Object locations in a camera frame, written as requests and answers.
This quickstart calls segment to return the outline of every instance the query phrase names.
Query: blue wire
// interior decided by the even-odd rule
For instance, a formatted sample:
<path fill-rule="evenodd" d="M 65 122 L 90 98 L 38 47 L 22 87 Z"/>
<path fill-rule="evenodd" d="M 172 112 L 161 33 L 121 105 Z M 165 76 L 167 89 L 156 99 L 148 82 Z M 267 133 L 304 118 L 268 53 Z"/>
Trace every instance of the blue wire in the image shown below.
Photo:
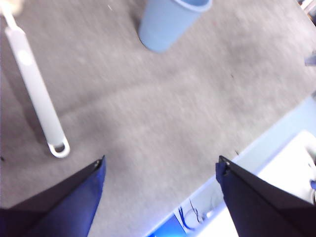
<path fill-rule="evenodd" d="M 183 216 L 183 210 L 182 210 L 182 207 L 180 206 L 179 208 L 179 215 L 180 215 L 180 218 L 181 218 L 181 221 L 182 221 L 182 224 L 184 225 L 185 228 L 187 228 L 188 230 L 190 231 L 195 231 L 195 228 L 191 228 L 187 225 L 186 221 L 184 220 L 184 216 Z"/>

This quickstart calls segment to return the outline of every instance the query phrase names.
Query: gray carpet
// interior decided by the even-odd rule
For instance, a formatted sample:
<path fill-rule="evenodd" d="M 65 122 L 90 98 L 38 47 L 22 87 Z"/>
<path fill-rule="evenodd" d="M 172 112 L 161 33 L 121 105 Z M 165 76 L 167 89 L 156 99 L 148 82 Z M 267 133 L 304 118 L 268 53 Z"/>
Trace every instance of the gray carpet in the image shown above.
<path fill-rule="evenodd" d="M 1 30 L 1 205 L 103 154 L 91 237 L 141 237 L 315 89 L 316 28 L 294 0 L 215 1 L 164 54 L 135 27 L 143 0 L 27 0 L 26 32 L 71 145 L 50 155 Z"/>

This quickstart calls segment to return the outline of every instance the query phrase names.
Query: white object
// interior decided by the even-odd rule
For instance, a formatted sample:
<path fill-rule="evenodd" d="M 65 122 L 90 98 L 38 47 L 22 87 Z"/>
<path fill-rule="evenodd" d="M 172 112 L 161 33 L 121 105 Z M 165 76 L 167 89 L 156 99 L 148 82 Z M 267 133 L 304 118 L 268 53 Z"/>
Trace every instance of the white object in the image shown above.
<path fill-rule="evenodd" d="M 8 23 L 8 27 L 5 29 L 6 36 L 39 118 L 48 147 L 55 157 L 64 158 L 69 154 L 70 146 L 47 92 L 29 42 L 24 31 L 16 25 L 8 7 L 2 4 L 1 8 Z M 63 147 L 63 150 L 56 151 L 56 148 L 60 147 Z"/>

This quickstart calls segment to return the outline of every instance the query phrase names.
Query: cup rim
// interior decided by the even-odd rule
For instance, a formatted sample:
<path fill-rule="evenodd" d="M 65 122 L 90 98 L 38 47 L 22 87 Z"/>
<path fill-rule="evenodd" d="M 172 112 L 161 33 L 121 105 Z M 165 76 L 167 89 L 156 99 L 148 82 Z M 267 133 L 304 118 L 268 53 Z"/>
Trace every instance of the cup rim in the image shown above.
<path fill-rule="evenodd" d="M 200 6 L 196 6 L 196 5 L 192 5 L 189 4 L 183 0 L 173 0 L 176 3 L 180 4 L 181 6 L 183 6 L 184 8 L 191 10 L 191 11 L 197 11 L 197 12 L 204 12 L 210 9 L 210 7 L 212 6 L 212 0 L 208 0 L 206 4 L 204 5 L 200 5 Z"/>

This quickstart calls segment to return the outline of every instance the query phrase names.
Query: light blue cup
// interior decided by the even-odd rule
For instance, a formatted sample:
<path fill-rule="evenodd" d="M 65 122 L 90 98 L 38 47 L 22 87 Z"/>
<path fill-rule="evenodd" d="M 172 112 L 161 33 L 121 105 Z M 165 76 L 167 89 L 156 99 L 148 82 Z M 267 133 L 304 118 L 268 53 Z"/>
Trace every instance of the light blue cup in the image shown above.
<path fill-rule="evenodd" d="M 166 51 L 212 5 L 212 0 L 148 0 L 138 36 L 155 52 Z"/>

